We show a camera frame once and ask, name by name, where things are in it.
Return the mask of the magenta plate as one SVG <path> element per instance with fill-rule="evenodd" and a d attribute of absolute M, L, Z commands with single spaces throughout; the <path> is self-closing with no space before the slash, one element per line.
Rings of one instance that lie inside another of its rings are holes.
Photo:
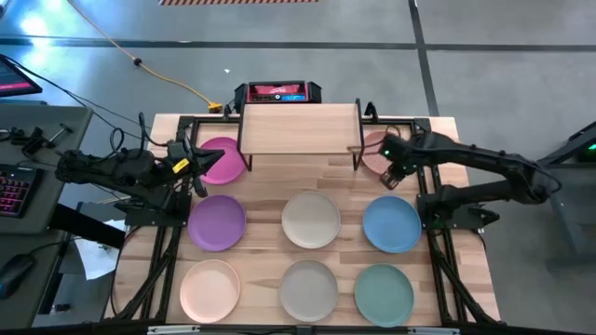
<path fill-rule="evenodd" d="M 208 184 L 222 185 L 237 179 L 245 170 L 241 155 L 237 151 L 237 141 L 229 137 L 217 137 L 205 141 L 200 146 L 203 150 L 224 150 L 224 155 L 205 174 L 200 177 Z"/>

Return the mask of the green plate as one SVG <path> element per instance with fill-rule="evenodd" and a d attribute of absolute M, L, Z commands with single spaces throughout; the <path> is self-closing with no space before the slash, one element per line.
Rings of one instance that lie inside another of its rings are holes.
<path fill-rule="evenodd" d="M 410 280 L 389 264 L 364 269 L 356 280 L 354 296 L 362 316 L 378 327 L 401 326 L 413 311 L 414 292 Z"/>

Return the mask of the peach plate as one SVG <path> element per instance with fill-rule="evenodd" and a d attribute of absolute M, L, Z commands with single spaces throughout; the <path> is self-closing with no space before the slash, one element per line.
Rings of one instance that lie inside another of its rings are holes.
<path fill-rule="evenodd" d="M 185 314 L 198 323 L 215 323 L 237 306 L 241 291 L 237 271 L 225 261 L 206 260 L 184 276 L 180 302 Z"/>

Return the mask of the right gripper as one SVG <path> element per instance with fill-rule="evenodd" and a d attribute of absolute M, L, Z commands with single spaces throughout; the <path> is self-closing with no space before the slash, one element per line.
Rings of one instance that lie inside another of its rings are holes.
<path fill-rule="evenodd" d="M 394 134 L 384 136 L 380 155 L 388 161 L 388 167 L 380 176 L 380 182 L 387 190 L 394 190 L 397 182 L 401 182 L 408 172 L 413 172 L 422 166 L 421 159 L 416 158 L 413 153 L 421 139 L 421 135 L 412 135 L 408 140 Z"/>

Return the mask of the red and black power station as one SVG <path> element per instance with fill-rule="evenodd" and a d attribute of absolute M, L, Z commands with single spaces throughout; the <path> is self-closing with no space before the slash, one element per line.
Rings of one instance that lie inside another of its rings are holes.
<path fill-rule="evenodd" d="M 312 81 L 249 82 L 235 89 L 234 103 L 322 103 L 321 91 Z"/>

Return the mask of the beige plate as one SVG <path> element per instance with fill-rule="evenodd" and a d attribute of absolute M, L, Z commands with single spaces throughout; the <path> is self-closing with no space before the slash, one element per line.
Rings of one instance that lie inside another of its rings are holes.
<path fill-rule="evenodd" d="M 284 234 L 300 248 L 316 249 L 329 245 L 341 228 L 339 208 L 325 194 L 302 192 L 282 210 Z"/>

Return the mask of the black clamp tool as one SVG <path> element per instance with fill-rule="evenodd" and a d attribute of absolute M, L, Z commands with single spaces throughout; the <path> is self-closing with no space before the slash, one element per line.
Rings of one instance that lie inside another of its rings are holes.
<path fill-rule="evenodd" d="M 35 127 L 30 136 L 26 136 L 24 130 L 20 128 L 0 128 L 0 142 L 8 141 L 12 145 L 21 146 L 21 152 L 25 156 L 33 155 L 42 148 L 54 149 L 60 137 L 74 132 L 64 124 L 60 126 L 61 129 L 50 139 L 43 136 L 43 130 L 40 127 Z"/>

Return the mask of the blue plate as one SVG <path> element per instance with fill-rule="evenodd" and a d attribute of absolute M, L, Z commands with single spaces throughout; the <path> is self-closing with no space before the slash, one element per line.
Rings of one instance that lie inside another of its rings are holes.
<path fill-rule="evenodd" d="M 362 228 L 376 248 L 387 253 L 404 253 L 411 250 L 420 239 L 422 222 L 408 201 L 385 195 L 374 199 L 366 207 Z"/>

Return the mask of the grey side desk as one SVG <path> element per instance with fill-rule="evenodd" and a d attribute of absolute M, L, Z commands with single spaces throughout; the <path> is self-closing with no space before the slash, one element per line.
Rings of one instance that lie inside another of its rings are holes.
<path fill-rule="evenodd" d="M 58 135 L 56 149 L 66 151 L 80 147 L 92 117 L 84 107 L 33 104 L 0 104 L 0 128 L 22 129 L 30 135 L 35 128 L 51 139 Z M 59 202 L 63 183 L 50 170 L 59 157 L 53 149 L 43 148 L 33 155 L 34 161 L 21 152 L 20 146 L 0 142 L 0 164 L 36 167 L 41 177 L 34 188 L 33 199 L 20 218 L 0 216 L 0 267 L 13 256 L 30 253 L 34 266 L 23 278 L 18 289 L 8 298 L 0 299 L 0 333 L 9 329 L 30 327 L 37 315 L 48 281 L 56 267 L 65 233 L 50 230 L 54 208 Z"/>

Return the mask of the salmon speckled plate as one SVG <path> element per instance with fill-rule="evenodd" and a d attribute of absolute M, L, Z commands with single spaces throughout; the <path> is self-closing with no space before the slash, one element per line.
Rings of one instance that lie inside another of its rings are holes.
<path fill-rule="evenodd" d="M 385 136 L 385 131 L 374 131 L 364 138 L 366 148 L 362 161 L 368 169 L 376 174 L 383 174 L 391 165 L 391 162 L 379 153 Z"/>

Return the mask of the wooden shelf with black legs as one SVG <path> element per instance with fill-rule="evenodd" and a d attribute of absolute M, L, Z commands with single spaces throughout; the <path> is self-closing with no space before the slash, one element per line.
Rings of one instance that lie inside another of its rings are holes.
<path fill-rule="evenodd" d="M 347 155 L 353 169 L 363 156 L 360 100 L 352 103 L 243 104 L 237 151 L 247 168 L 255 155 Z"/>

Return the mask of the grey plate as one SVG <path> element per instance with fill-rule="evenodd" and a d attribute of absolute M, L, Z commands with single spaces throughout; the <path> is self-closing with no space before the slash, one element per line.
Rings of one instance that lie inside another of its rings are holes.
<path fill-rule="evenodd" d="M 332 270 L 320 261 L 297 261 L 282 277 L 279 299 L 293 318 L 317 322 L 330 315 L 338 302 L 337 280 Z"/>

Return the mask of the purple plate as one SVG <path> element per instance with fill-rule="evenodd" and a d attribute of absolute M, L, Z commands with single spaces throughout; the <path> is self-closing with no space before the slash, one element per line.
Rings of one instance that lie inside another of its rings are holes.
<path fill-rule="evenodd" d="M 211 195 L 191 211 L 188 234 L 194 244 L 207 251 L 223 251 L 244 235 L 247 216 L 244 207 L 224 194 Z"/>

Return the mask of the keyboard with red backlight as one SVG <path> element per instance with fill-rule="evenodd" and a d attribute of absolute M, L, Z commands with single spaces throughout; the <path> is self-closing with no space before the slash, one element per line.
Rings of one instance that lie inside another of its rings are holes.
<path fill-rule="evenodd" d="M 0 164 L 0 217 L 22 218 L 41 177 L 38 168 Z"/>

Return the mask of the desk monitor with pink screen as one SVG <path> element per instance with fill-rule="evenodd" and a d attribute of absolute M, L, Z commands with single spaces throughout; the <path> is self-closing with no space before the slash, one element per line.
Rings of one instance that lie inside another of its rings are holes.
<path fill-rule="evenodd" d="M 43 88 L 0 54 L 0 98 L 42 93 Z"/>

